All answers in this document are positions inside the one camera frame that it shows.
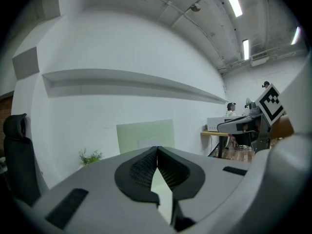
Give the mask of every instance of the ceiling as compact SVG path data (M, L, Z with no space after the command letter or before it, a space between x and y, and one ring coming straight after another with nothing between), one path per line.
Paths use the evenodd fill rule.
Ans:
M11 30L43 17L42 5L34 0L28 14ZM190 6L198 2L199 12ZM197 47L221 74L244 61L243 44L250 43L250 54L268 51L270 58L307 53L304 41L290 45L297 21L281 0L239 0L243 14L235 17L228 0L94 0L93 5L118 7L142 14L177 31Z

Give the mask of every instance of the black mesh grille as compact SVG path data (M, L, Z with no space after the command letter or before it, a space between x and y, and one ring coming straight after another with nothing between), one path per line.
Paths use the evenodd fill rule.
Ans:
M157 167L157 152L152 152L131 166L130 177L136 184L151 189Z
M190 169L187 166L164 152L158 152L157 159L158 169L171 191L190 176Z

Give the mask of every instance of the table leg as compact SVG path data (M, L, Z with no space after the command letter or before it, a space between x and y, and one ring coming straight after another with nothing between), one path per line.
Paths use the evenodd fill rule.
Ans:
M222 158L224 136L219 137L218 158Z

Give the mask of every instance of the air vent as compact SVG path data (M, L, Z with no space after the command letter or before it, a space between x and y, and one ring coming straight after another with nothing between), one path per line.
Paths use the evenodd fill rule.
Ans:
M266 63L269 58L270 57L269 57L268 52L256 54L250 58L250 64L252 67L255 67L255 66L261 65L263 63Z

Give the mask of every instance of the green plant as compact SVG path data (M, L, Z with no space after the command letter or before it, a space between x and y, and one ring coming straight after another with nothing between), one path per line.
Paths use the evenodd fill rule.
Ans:
M79 152L79 156L84 165L88 165L90 163L93 163L102 159L102 153L99 153L97 150L94 151L91 155L87 155L86 153L87 153L86 148L83 151Z

